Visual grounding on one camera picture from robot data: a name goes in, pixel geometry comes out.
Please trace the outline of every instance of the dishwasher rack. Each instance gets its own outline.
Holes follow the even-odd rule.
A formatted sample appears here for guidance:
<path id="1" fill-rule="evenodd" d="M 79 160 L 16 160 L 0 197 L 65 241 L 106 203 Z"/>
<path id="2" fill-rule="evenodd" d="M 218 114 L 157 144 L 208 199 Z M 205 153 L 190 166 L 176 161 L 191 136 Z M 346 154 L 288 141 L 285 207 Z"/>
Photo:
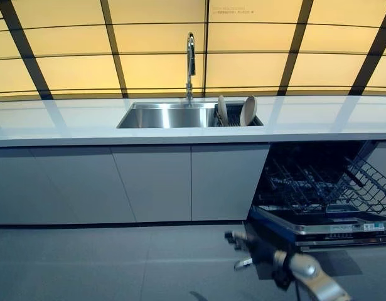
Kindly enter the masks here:
<path id="1" fill-rule="evenodd" d="M 228 123 L 229 127 L 240 127 L 240 113 L 242 111 L 243 104 L 240 103 L 228 103 L 227 105 L 227 114 L 228 114 Z M 218 105 L 215 105 L 215 124 L 217 127 L 223 127 L 222 119 L 218 113 Z M 260 126 L 264 125 L 262 122 L 258 119 L 257 116 L 255 116 L 254 120 L 250 124 L 250 126 Z"/>
<path id="2" fill-rule="evenodd" d="M 318 169 L 281 161 L 273 159 L 265 167 L 269 189 L 257 195 L 258 205 L 278 206 L 296 214 L 326 211 L 331 204 L 349 204 L 372 213 L 386 210 L 386 177 L 360 156 L 345 158 L 340 168 Z"/>

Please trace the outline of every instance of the pull-down faucet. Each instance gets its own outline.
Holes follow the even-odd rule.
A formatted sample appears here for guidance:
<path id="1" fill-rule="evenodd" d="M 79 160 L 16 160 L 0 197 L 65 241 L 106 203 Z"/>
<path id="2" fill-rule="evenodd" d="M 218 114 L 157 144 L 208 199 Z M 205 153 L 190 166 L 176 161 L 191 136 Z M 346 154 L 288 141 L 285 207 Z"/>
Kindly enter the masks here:
<path id="1" fill-rule="evenodd" d="M 187 101 L 188 106 L 191 106 L 193 99 L 193 85 L 191 84 L 191 76 L 195 75 L 195 51 L 194 51 L 194 36 L 193 33 L 188 33 L 187 36 Z"/>

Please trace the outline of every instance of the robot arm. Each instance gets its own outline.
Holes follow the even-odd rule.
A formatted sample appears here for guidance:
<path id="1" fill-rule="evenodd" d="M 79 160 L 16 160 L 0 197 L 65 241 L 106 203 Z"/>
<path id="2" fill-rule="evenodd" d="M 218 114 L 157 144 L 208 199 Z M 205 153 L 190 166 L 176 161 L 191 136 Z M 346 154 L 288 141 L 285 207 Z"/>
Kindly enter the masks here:
<path id="1" fill-rule="evenodd" d="M 274 265 L 275 270 L 284 270 L 290 273 L 313 300 L 352 300 L 337 282 L 323 271 L 314 257 L 299 253 L 288 255 L 285 251 L 277 250 L 267 242 L 240 232 L 227 232 L 225 237 L 229 243 L 235 245 L 236 250 L 248 250 L 253 255 L 253 258 L 238 261 L 235 264 L 235 270 L 257 262 L 269 262 Z"/>
<path id="2" fill-rule="evenodd" d="M 330 276 L 328 276 L 312 256 L 293 254 L 287 257 L 285 251 L 277 250 L 274 254 L 274 266 L 283 267 L 285 260 L 293 277 L 309 293 L 313 300 L 350 301 L 350 296 Z"/>

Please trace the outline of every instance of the countertop edge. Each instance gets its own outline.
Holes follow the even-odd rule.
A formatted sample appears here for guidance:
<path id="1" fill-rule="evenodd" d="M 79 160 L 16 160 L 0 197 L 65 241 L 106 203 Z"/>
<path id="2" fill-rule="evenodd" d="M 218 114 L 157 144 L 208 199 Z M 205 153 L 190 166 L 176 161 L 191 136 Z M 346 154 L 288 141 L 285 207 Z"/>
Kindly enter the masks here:
<path id="1" fill-rule="evenodd" d="M 0 147 L 71 146 L 71 145 L 149 145 L 268 143 L 288 141 L 386 140 L 386 133 L 313 133 L 269 135 L 216 135 L 169 137 L 75 137 L 0 140 Z"/>

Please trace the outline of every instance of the dishwasher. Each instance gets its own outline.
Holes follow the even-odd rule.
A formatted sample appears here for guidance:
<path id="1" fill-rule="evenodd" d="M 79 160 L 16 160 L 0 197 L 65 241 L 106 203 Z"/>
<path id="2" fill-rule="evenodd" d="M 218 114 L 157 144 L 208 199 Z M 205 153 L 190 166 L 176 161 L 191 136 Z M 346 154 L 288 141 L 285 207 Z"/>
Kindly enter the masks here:
<path id="1" fill-rule="evenodd" d="M 376 142 L 271 145 L 248 220 L 294 250 L 386 244 L 386 177 Z"/>

